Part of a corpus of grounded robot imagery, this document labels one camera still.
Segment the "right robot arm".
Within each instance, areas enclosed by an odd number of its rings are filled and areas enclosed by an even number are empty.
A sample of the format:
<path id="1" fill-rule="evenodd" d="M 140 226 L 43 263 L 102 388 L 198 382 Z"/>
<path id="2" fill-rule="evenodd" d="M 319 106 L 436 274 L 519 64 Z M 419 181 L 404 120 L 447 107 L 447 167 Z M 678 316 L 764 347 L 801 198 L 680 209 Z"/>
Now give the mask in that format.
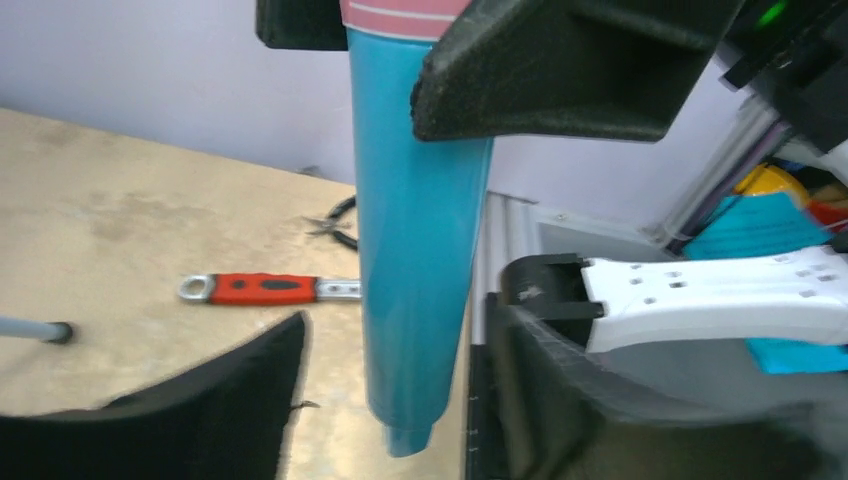
<path id="1" fill-rule="evenodd" d="M 843 1 L 260 1 L 271 49 L 352 51 L 354 35 L 430 42 L 401 87 L 425 141 L 515 134 L 655 142 L 708 59 L 817 149 L 847 136 Z M 502 298 L 588 353 L 667 341 L 844 345 L 847 245 L 740 260 L 526 256 Z"/>

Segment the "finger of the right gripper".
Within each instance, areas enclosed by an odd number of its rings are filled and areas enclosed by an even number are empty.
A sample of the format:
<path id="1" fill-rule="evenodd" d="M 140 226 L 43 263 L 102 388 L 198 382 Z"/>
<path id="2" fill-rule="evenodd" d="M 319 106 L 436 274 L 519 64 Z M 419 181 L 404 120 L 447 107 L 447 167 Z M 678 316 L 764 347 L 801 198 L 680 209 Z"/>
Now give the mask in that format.
<path id="1" fill-rule="evenodd" d="M 347 51 L 338 0 L 257 0 L 255 31 L 270 49 Z"/>
<path id="2" fill-rule="evenodd" d="M 426 55 L 415 136 L 534 134 L 656 142 L 738 1 L 473 1 Z"/>

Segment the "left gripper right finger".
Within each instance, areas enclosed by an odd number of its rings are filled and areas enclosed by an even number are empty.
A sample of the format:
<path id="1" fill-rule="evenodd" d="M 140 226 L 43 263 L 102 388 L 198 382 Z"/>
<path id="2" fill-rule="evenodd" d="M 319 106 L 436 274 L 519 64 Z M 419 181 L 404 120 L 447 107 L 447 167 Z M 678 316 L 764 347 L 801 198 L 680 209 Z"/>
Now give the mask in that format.
<path id="1" fill-rule="evenodd" d="M 843 479 L 847 378 L 770 377 L 739 341 L 637 346 L 596 360 L 565 322 L 486 300 L 510 479 Z"/>

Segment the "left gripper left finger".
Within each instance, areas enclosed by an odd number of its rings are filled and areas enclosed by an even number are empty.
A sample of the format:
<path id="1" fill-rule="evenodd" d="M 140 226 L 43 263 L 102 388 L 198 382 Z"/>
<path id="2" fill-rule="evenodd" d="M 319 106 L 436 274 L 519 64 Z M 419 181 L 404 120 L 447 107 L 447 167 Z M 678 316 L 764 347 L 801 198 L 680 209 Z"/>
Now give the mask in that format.
<path id="1" fill-rule="evenodd" d="M 4 479 L 274 479 L 307 351 L 303 311 L 94 410 L 1 418 Z"/>

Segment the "blue music stand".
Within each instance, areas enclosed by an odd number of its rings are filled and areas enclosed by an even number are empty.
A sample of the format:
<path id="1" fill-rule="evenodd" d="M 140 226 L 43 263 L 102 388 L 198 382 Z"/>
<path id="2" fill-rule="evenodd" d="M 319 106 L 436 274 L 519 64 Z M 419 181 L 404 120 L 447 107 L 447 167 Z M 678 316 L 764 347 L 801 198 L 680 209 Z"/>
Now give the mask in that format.
<path id="1" fill-rule="evenodd" d="M 74 327 L 66 322 L 36 322 L 2 316 L 1 336 L 34 339 L 52 344 L 67 344 L 74 338 Z"/>

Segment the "blue toy microphone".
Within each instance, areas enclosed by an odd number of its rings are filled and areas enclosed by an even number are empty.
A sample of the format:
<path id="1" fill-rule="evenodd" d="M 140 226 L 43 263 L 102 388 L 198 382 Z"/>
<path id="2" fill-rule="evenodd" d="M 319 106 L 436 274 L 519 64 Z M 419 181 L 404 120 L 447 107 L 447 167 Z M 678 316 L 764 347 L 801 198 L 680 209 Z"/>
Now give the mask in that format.
<path id="1" fill-rule="evenodd" d="M 425 143 L 411 96 L 461 1 L 345 1 L 367 398 L 388 453 L 422 452 L 449 402 L 491 139 Z"/>

